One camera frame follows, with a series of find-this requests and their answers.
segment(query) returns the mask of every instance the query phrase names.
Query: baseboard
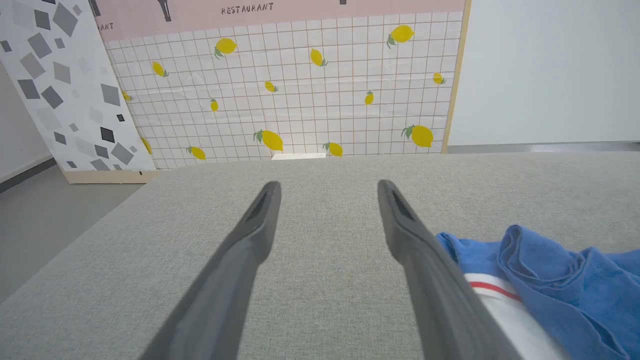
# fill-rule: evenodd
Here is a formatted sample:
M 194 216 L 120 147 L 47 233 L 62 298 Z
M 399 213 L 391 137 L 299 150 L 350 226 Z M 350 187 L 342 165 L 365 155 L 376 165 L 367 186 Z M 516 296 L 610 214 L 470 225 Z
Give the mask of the baseboard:
M 2 179 L 0 179 L 0 193 L 13 188 L 19 183 L 43 172 L 44 170 L 47 170 L 55 164 L 56 160 L 50 155 L 42 159 L 38 159 L 38 161 L 31 163 L 23 167 L 22 169 L 16 170 L 7 176 L 4 176 Z
M 64 171 L 70 184 L 146 184 L 162 171 Z

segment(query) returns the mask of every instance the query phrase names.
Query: red stripe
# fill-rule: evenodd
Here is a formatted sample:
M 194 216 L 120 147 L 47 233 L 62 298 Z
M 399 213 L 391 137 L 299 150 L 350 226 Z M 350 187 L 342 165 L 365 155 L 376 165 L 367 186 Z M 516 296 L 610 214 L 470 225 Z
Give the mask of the red stripe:
M 508 296 L 508 297 L 510 297 L 512 299 L 515 299 L 515 300 L 518 300 L 518 301 L 522 301 L 522 299 L 518 295 L 512 294 L 512 293 L 506 291 L 505 289 L 501 288 L 500 286 L 489 284 L 487 282 L 471 281 L 471 282 L 469 282 L 469 285 L 471 285 L 472 288 L 482 288 L 482 289 L 489 289 L 489 290 L 497 291 L 497 292 L 503 294 L 504 296 Z

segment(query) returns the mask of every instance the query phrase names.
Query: lemon print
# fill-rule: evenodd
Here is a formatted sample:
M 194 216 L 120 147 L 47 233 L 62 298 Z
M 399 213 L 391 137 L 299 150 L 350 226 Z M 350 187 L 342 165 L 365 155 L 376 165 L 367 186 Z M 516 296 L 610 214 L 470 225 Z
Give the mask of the lemon print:
M 204 160 L 204 151 L 202 151 L 199 147 L 189 146 L 187 148 L 187 152 L 196 157 L 196 159 Z
M 368 90 L 367 96 L 364 97 L 364 103 L 366 105 L 371 105 L 372 102 L 373 102 L 373 93 L 371 92 L 371 90 Z
M 442 84 L 446 83 L 447 80 L 445 78 L 443 78 L 442 75 L 439 72 L 436 72 L 435 74 L 433 74 L 433 82 L 438 84 L 438 85 L 442 85 Z
M 211 99 L 211 111 L 218 110 L 218 102 L 215 99 Z
M 162 76 L 163 78 L 169 76 L 169 73 L 162 67 L 162 65 L 158 64 L 157 62 L 152 62 L 151 67 L 153 68 L 154 72 L 158 74 L 158 76 Z
M 273 83 L 270 81 L 265 81 L 264 82 L 264 87 L 267 88 L 267 90 L 269 90 L 270 92 L 276 92 L 278 91 L 278 88 L 273 86 Z
M 153 150 L 151 150 L 151 145 L 149 145 L 149 142 L 147 141 L 147 139 L 145 138 L 140 138 L 140 140 L 142 140 L 142 143 L 145 144 L 145 147 L 147 148 L 147 151 L 149 152 L 149 154 L 153 154 Z
M 322 148 L 329 150 L 329 152 L 333 156 L 342 156 L 342 146 L 340 146 L 340 144 L 337 144 L 335 142 L 328 142 L 322 145 Z
M 318 66 L 326 66 L 327 64 L 326 59 L 322 59 L 322 54 L 316 49 L 311 49 L 309 58 L 311 58 L 312 63 Z
M 213 55 L 216 56 L 216 59 L 220 59 L 220 56 L 224 56 L 223 54 L 229 55 L 236 50 L 236 43 L 229 38 L 221 38 L 216 43 L 216 47 L 214 48 L 215 52 Z
M 131 100 L 133 100 L 133 96 L 131 96 L 131 95 L 127 94 L 127 92 L 126 92 L 126 91 L 123 91 L 123 92 L 122 92 L 122 97 L 124 97 L 124 99 L 125 99 L 126 101 L 131 101 Z
M 402 130 L 402 135 L 406 135 L 406 138 L 411 137 L 413 142 L 421 147 L 431 147 L 433 141 L 433 133 L 428 128 L 422 125 L 411 125 Z
M 395 45 L 396 42 L 406 42 L 411 39 L 415 34 L 413 29 L 409 25 L 400 25 L 395 30 L 391 31 L 389 38 L 387 39 L 387 47 L 391 49 L 391 45 Z
M 264 140 L 264 145 L 271 150 L 283 151 L 282 149 L 282 139 L 280 136 L 274 132 L 269 130 L 260 130 L 256 131 L 253 134 L 253 138 L 258 140 L 258 142 L 262 142 Z

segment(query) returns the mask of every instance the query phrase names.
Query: dark baseboard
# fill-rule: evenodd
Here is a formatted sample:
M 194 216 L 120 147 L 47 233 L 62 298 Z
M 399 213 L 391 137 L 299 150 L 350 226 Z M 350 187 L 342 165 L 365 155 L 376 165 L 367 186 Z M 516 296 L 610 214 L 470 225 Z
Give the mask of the dark baseboard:
M 27 171 L 23 171 L 19 173 L 18 175 L 12 177 L 11 179 L 3 181 L 2 183 L 0 183 L 0 193 L 3 193 L 9 190 L 10 188 L 13 188 L 14 186 L 25 181 L 26 179 L 29 179 L 32 176 L 38 175 L 39 173 L 43 172 L 44 170 L 47 170 L 48 168 L 52 167 L 55 164 L 56 164 L 56 160 L 54 158 L 51 158 L 41 164 L 38 164 L 32 167 Z

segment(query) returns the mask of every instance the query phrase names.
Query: floor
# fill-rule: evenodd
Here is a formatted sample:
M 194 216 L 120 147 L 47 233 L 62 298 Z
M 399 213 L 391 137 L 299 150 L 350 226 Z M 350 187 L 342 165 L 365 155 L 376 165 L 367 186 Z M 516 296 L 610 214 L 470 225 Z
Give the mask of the floor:
M 0 193 L 0 303 L 141 186 L 70 185 L 55 166 Z

